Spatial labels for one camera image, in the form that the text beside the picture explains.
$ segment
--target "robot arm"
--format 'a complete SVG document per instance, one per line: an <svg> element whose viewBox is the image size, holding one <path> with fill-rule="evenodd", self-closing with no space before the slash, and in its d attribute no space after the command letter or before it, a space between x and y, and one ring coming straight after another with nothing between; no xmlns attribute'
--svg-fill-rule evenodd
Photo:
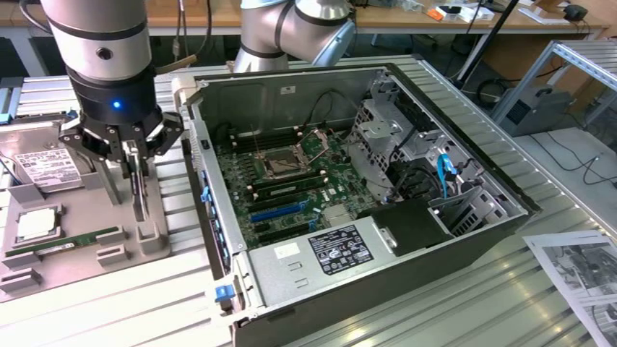
<svg viewBox="0 0 617 347"><path fill-rule="evenodd" d="M345 0L242 0L242 47L233 72L288 68L286 53L333 65L354 36Z"/></svg>
<svg viewBox="0 0 617 347"><path fill-rule="evenodd" d="M41 0L67 64L81 113L60 140L95 161L111 160L125 177L148 174L182 133L177 115L161 112L144 0Z"/></svg>

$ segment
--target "blue latch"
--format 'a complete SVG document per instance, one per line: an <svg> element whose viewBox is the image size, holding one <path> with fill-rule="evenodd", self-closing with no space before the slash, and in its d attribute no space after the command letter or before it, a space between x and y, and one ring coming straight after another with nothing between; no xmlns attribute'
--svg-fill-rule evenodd
<svg viewBox="0 0 617 347"><path fill-rule="evenodd" d="M453 175L458 174L454 165L452 165L450 157L444 153L437 157L437 176L440 177L441 186L444 187L444 198L448 197L448 185L445 184L446 173Z"/></svg>
<svg viewBox="0 0 617 347"><path fill-rule="evenodd" d="M236 291L233 290L233 285L228 284L216 288L216 299L214 302L221 302L222 300L229 300L236 296Z"/></svg>
<svg viewBox="0 0 617 347"><path fill-rule="evenodd" d="M8 123L11 123L11 119L11 114L0 113L0 125L7 125Z"/></svg>
<svg viewBox="0 0 617 347"><path fill-rule="evenodd" d="M67 116L69 116L73 119L77 118L79 117L77 111L76 110L68 110Z"/></svg>
<svg viewBox="0 0 617 347"><path fill-rule="evenodd" d="M210 194L210 186L205 186L204 190L201 191L201 202L205 202L208 200L208 195Z"/></svg>

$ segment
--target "motherboard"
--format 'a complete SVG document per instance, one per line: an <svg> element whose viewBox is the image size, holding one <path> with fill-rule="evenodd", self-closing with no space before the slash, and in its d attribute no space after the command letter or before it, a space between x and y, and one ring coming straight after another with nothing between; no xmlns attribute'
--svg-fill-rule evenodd
<svg viewBox="0 0 617 347"><path fill-rule="evenodd" d="M332 131L294 140L260 136L217 146L229 198L249 249L337 226L377 205Z"/></svg>

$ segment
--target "warning label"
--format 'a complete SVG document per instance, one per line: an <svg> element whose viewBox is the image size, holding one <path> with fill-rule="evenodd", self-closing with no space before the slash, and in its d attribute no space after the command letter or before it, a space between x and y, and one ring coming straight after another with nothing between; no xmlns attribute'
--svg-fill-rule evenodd
<svg viewBox="0 0 617 347"><path fill-rule="evenodd" d="M16 161L39 187L79 181L79 170L67 148L17 154Z"/></svg>
<svg viewBox="0 0 617 347"><path fill-rule="evenodd" d="M310 242L321 270L326 275L340 273L373 260L356 226L346 226L317 235L309 238L308 242Z"/></svg>

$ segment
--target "power supply label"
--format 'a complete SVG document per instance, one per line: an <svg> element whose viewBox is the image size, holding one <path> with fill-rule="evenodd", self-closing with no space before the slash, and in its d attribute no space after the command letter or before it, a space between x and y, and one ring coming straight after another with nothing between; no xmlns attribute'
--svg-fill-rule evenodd
<svg viewBox="0 0 617 347"><path fill-rule="evenodd" d="M340 273L373 260L373 255L353 225L310 237L308 242L326 275Z"/></svg>

